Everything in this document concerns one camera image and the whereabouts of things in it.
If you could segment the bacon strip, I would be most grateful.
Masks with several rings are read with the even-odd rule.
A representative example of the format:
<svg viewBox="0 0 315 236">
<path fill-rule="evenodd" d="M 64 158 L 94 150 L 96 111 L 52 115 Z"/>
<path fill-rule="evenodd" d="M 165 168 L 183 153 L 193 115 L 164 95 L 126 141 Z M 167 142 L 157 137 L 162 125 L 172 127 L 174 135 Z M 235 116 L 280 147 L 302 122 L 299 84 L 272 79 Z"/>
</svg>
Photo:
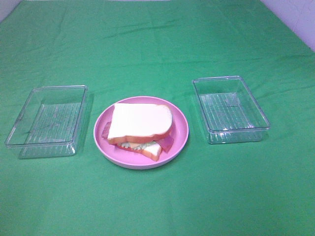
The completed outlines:
<svg viewBox="0 0 315 236">
<path fill-rule="evenodd" d="M 170 135 L 168 135 L 167 137 L 163 139 L 156 140 L 156 142 L 161 146 L 163 151 L 169 152 L 169 150 L 171 149 L 173 145 L 174 139 Z"/>
<path fill-rule="evenodd" d="M 102 134 L 101 134 L 101 137 L 105 140 L 108 139 L 108 134 L 109 134 L 109 130 L 110 130 L 110 126 L 111 126 L 111 122 L 107 122 L 103 131 L 102 131 Z"/>
</svg>

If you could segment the bread slice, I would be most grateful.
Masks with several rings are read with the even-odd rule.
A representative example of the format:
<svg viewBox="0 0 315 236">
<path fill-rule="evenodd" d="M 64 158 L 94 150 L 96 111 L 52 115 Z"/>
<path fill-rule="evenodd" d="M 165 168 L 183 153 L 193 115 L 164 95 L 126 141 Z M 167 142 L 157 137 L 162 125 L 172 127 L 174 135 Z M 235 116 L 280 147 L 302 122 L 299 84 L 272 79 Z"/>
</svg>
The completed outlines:
<svg viewBox="0 0 315 236">
<path fill-rule="evenodd" d="M 116 147 L 123 149 L 123 150 L 139 153 L 141 155 L 144 155 L 145 157 L 148 157 L 149 159 L 151 159 L 153 161 L 158 161 L 159 156 L 162 152 L 162 148 L 158 143 L 156 143 L 155 145 L 149 146 L 145 149 L 138 149 L 138 150 L 134 150 L 131 148 L 124 148 L 124 147 L 121 147 L 120 144 L 117 144 Z"/>
<path fill-rule="evenodd" d="M 172 121 L 166 105 L 116 103 L 107 140 L 111 145 L 160 140 L 169 135 Z"/>
</svg>

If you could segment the yellow cheese slice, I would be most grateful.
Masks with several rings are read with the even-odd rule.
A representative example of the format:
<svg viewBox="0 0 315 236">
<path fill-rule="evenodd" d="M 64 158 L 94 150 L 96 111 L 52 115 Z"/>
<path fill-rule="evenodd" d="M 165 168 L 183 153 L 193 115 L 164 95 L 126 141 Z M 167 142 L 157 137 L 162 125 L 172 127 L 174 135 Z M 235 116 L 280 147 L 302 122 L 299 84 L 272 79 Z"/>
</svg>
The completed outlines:
<svg viewBox="0 0 315 236">
<path fill-rule="evenodd" d="M 147 146 L 147 143 L 133 143 L 129 142 L 129 147 L 132 149 L 143 149 Z"/>
</svg>

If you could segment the green lettuce leaf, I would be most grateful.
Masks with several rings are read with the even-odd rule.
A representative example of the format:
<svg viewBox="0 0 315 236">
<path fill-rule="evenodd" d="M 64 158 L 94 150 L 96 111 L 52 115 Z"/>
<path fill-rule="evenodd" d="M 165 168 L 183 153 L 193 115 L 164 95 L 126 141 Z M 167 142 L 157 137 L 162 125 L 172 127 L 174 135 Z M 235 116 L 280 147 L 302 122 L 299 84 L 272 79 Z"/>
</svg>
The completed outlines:
<svg viewBox="0 0 315 236">
<path fill-rule="evenodd" d="M 147 146 L 146 146 L 145 148 L 147 148 L 147 147 L 149 147 L 149 146 L 152 146 L 152 145 L 155 145 L 155 144 L 156 144 L 155 141 L 147 142 Z M 123 148 L 130 148 L 130 147 L 129 147 L 129 142 L 121 143 L 120 146 L 123 147 Z"/>
</svg>

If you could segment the pink round plate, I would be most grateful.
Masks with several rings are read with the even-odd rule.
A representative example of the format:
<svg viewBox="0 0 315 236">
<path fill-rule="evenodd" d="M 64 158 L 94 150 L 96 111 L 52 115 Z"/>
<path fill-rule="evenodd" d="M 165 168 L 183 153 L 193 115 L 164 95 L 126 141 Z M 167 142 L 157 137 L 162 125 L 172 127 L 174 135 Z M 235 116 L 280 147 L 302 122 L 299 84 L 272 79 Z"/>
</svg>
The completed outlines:
<svg viewBox="0 0 315 236">
<path fill-rule="evenodd" d="M 114 105 L 106 108 L 97 118 L 94 125 L 94 142 L 99 151 L 112 163 L 129 169 L 145 170 L 162 166 L 172 161 L 184 148 L 189 137 L 189 125 L 183 112 L 171 102 L 152 96 L 135 96 L 125 98 L 120 103 L 162 104 L 170 108 L 173 115 L 171 136 L 174 143 L 169 152 L 163 151 L 158 161 L 153 161 L 142 154 L 115 147 L 104 140 L 101 135 L 105 125 L 111 121 Z"/>
</svg>

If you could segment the right clear plastic container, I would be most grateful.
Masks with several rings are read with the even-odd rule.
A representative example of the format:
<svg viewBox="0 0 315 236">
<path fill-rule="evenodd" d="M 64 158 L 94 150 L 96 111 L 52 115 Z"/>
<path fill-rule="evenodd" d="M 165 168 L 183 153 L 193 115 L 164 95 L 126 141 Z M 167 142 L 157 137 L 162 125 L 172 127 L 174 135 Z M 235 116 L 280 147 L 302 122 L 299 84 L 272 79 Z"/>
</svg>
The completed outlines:
<svg viewBox="0 0 315 236">
<path fill-rule="evenodd" d="M 270 122 L 240 76 L 194 79 L 195 100 L 207 142 L 261 141 Z"/>
</svg>

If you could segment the clear plastic container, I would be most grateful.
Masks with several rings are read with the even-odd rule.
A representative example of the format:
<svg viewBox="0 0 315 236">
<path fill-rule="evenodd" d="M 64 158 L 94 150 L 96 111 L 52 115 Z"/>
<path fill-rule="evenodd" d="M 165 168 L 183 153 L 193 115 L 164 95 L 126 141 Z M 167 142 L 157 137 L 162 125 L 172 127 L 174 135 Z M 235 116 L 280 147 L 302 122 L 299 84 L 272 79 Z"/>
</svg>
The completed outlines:
<svg viewBox="0 0 315 236">
<path fill-rule="evenodd" d="M 85 119 L 86 85 L 34 88 L 5 140 L 20 159 L 75 155 Z"/>
<path fill-rule="evenodd" d="M 240 76 L 194 79 L 195 100 L 207 142 L 261 141 L 270 122 Z"/>
</svg>

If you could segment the green tablecloth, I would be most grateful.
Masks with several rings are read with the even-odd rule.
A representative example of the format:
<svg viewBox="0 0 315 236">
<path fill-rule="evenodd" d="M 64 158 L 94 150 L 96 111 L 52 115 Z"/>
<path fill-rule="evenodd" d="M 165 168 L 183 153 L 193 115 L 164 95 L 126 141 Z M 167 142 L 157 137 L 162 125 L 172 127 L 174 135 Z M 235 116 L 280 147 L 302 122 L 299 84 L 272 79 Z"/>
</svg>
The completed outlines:
<svg viewBox="0 0 315 236">
<path fill-rule="evenodd" d="M 254 143 L 210 145 L 196 78 L 239 75 L 271 123 Z M 87 85 L 75 156 L 20 160 L 3 143 L 33 88 Z M 170 163 L 136 171 L 93 139 L 112 103 L 177 105 L 189 139 Z M 24 1 L 0 26 L 3 236 L 312 236 L 315 55 L 258 0 Z"/>
</svg>

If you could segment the left clear plastic container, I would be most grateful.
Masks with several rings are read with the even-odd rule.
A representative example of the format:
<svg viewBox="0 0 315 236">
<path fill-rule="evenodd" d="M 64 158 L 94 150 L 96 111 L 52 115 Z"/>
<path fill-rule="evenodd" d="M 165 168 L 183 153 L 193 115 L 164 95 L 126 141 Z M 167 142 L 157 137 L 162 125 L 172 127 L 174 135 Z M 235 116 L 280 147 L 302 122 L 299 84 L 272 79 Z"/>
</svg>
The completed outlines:
<svg viewBox="0 0 315 236">
<path fill-rule="evenodd" d="M 75 155 L 85 119 L 86 85 L 34 88 L 5 140 L 20 159 Z"/>
</svg>

